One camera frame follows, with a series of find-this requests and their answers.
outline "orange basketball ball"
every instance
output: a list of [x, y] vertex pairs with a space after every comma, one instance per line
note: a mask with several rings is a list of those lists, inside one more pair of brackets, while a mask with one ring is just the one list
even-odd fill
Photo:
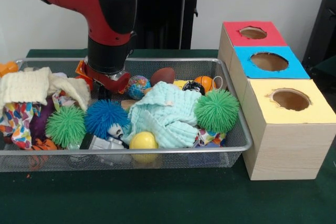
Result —
[[209, 76], [199, 76], [195, 79], [195, 81], [203, 86], [205, 93], [213, 88], [217, 88], [216, 83]]

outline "wooden box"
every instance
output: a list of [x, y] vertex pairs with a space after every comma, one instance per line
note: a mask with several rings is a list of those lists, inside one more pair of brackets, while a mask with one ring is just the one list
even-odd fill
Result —
[[224, 22], [220, 35], [218, 58], [230, 70], [234, 47], [287, 46], [272, 22]]
[[313, 80], [250, 79], [242, 108], [254, 140], [243, 153], [251, 180], [316, 178], [336, 115]]
[[230, 76], [240, 103], [247, 79], [310, 79], [289, 47], [234, 47]]

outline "red box top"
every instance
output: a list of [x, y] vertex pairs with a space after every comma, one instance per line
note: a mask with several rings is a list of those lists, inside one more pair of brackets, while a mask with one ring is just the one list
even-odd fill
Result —
[[281, 33], [272, 22], [224, 22], [224, 27], [233, 46], [287, 46]]

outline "wire mesh tray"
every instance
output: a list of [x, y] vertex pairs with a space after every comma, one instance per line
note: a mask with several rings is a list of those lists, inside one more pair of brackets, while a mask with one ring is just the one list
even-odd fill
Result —
[[[29, 58], [22, 60], [21, 68], [49, 67], [52, 72], [64, 72], [75, 77], [78, 58]], [[158, 69], [172, 67], [176, 79], [193, 80], [197, 76], [221, 76], [223, 89], [234, 96], [226, 66], [222, 61], [212, 58], [161, 59], [129, 58], [125, 69], [132, 75], [150, 77]], [[92, 102], [97, 100], [97, 89], [91, 93]], [[126, 95], [113, 95], [113, 100], [129, 99]], [[0, 172], [61, 171], [61, 170], [106, 170], [135, 168], [196, 168], [196, 167], [232, 167], [241, 153], [251, 147], [251, 136], [241, 109], [235, 127], [227, 134], [225, 147], [222, 148], [178, 148], [154, 150], [59, 150], [59, 151], [22, 151], [14, 144], [0, 143]], [[141, 155], [147, 161], [138, 163], [134, 155]]]

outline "white wall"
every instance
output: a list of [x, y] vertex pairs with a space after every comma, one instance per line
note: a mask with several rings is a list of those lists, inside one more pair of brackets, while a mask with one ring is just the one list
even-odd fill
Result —
[[[321, 0], [198, 0], [192, 48], [217, 49], [224, 20], [271, 20], [303, 57]], [[84, 48], [85, 19], [40, 0], [0, 0], [0, 61], [30, 48]]]

